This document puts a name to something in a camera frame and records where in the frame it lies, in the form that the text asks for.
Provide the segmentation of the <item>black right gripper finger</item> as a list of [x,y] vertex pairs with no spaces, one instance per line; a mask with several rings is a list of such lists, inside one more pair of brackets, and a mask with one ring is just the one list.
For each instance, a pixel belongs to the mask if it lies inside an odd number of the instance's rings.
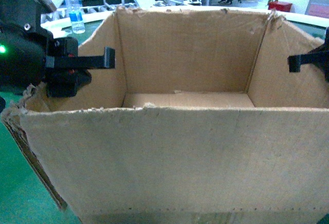
[[289,72],[300,72],[301,66],[313,64],[328,73],[328,45],[321,45],[306,54],[291,55],[287,58]]

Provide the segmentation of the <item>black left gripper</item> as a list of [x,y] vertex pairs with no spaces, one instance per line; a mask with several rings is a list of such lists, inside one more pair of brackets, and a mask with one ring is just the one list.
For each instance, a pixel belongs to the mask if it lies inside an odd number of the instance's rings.
[[49,56],[45,60],[44,82],[47,83],[48,97],[74,97],[78,89],[91,83],[92,76],[83,69],[114,69],[116,65],[115,50],[104,48],[103,55],[78,55],[78,40],[73,37],[57,38],[48,46]]

